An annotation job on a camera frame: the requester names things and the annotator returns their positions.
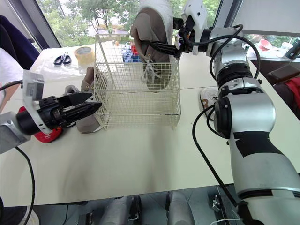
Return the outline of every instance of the beige sneaker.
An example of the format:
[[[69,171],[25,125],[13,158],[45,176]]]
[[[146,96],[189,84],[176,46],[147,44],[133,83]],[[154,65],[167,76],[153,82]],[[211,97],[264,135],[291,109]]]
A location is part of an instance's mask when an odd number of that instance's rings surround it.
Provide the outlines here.
[[[172,56],[154,50],[150,42],[172,44],[173,13],[168,2],[140,1],[140,11],[131,27],[130,35],[142,62],[147,63],[143,65],[141,80],[150,90],[165,89],[171,77],[169,63]]]
[[[94,67],[88,67],[86,70],[86,75],[81,83],[82,92],[94,92]],[[94,97],[92,96],[87,100],[93,102]],[[99,131],[103,127],[98,123],[94,114],[85,117],[77,121],[77,129],[84,134],[93,133]]]

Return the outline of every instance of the shoelace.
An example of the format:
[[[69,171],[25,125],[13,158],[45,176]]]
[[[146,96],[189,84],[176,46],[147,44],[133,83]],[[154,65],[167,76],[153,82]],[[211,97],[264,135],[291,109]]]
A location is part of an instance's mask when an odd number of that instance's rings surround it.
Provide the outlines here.
[[[155,69],[153,68],[153,65],[150,63],[150,60],[146,60],[146,63],[147,66],[144,73],[141,76],[141,81],[143,83],[154,83],[154,78],[155,77],[161,78],[161,76],[155,72]]]

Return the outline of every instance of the robotic arm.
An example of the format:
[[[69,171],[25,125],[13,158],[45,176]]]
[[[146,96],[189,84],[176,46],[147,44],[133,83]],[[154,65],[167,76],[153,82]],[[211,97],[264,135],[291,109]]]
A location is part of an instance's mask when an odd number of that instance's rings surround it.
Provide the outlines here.
[[[205,29],[203,11],[206,9],[202,0],[186,3],[183,21],[175,20],[176,25],[181,24],[179,48],[160,42],[151,46],[178,59],[188,52],[206,52],[214,58],[218,85],[214,125],[229,141],[234,185],[242,199],[238,213],[244,224],[298,225],[300,178],[289,159],[269,139],[276,117],[272,100],[253,78],[239,37],[219,49],[236,29]]]
[[[58,126],[92,115],[102,103],[84,102],[92,94],[77,92],[56,98],[42,98],[42,75],[24,70],[23,101],[26,111],[7,112],[0,116],[0,154],[30,140],[38,132],[50,134]]]

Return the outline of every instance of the white wire basket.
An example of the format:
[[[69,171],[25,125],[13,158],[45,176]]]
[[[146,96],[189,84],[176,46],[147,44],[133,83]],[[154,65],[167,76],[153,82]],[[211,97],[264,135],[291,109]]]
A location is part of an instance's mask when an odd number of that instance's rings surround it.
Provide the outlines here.
[[[110,126],[159,125],[175,128],[180,118],[178,60],[151,63],[156,77],[145,77],[147,63],[136,55],[129,35],[97,35],[94,98],[96,119]]]

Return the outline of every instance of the scissors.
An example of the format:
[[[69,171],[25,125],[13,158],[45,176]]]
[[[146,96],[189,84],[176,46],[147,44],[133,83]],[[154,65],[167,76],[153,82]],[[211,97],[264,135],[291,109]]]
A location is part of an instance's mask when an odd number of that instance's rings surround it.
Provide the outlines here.
[[[59,57],[57,57],[55,60],[54,60],[54,65],[61,65],[62,63],[64,65],[67,65],[67,64],[70,64],[71,63],[71,57],[67,54],[63,54]]]

